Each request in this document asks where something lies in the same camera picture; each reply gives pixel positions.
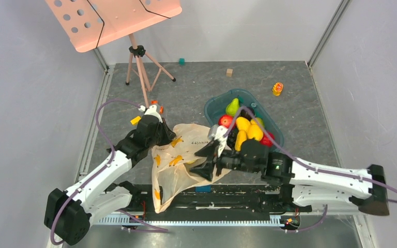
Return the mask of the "beige plastic bag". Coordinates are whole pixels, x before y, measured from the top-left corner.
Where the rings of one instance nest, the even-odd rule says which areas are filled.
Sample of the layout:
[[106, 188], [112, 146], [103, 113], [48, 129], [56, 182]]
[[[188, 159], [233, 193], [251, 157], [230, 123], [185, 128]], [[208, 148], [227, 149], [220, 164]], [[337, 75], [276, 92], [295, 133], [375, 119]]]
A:
[[190, 168], [205, 161], [194, 153], [209, 143], [209, 130], [209, 127], [194, 123], [177, 124], [173, 129], [176, 137], [171, 143], [151, 149], [151, 195], [157, 214], [164, 212], [182, 191], [215, 183], [230, 172], [223, 169], [220, 176], [213, 172], [212, 181], [189, 172]]

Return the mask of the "green pear fake fruit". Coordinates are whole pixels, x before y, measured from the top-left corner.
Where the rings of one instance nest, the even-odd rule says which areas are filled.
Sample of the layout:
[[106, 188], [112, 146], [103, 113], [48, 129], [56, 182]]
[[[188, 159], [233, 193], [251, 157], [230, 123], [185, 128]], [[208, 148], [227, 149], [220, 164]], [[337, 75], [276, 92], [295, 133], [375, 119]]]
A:
[[240, 103], [239, 103], [239, 99], [238, 98], [234, 98], [230, 104], [227, 105], [226, 109], [225, 109], [225, 113], [229, 116], [234, 117], [238, 111], [238, 109], [240, 108]]

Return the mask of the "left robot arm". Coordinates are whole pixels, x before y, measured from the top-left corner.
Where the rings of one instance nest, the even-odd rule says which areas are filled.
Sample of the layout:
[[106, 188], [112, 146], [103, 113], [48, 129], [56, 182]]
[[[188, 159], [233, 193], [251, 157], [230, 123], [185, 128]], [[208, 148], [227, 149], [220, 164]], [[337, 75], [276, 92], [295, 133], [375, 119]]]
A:
[[161, 117], [158, 105], [140, 105], [138, 109], [143, 115], [135, 129], [117, 145], [110, 145], [110, 154], [100, 165], [66, 190], [55, 188], [48, 195], [44, 224], [50, 229], [53, 245], [75, 245], [103, 217], [125, 207], [133, 211], [141, 206], [142, 197], [131, 183], [120, 184], [108, 193], [105, 190], [147, 157], [154, 146], [168, 145], [176, 134]]

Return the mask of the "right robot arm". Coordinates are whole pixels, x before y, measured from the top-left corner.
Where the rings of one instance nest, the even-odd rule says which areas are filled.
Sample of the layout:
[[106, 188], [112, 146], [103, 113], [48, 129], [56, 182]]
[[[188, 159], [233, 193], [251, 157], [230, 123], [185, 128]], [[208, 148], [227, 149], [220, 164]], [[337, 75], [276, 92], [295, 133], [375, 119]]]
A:
[[311, 163], [290, 158], [270, 149], [255, 139], [241, 143], [240, 150], [227, 150], [224, 126], [213, 126], [209, 143], [195, 152], [205, 161], [190, 172], [207, 181], [224, 169], [260, 174], [261, 180], [279, 188], [278, 205], [285, 211], [312, 205], [355, 205], [365, 214], [388, 216], [389, 206], [384, 168], [371, 165], [366, 169], [350, 169]]

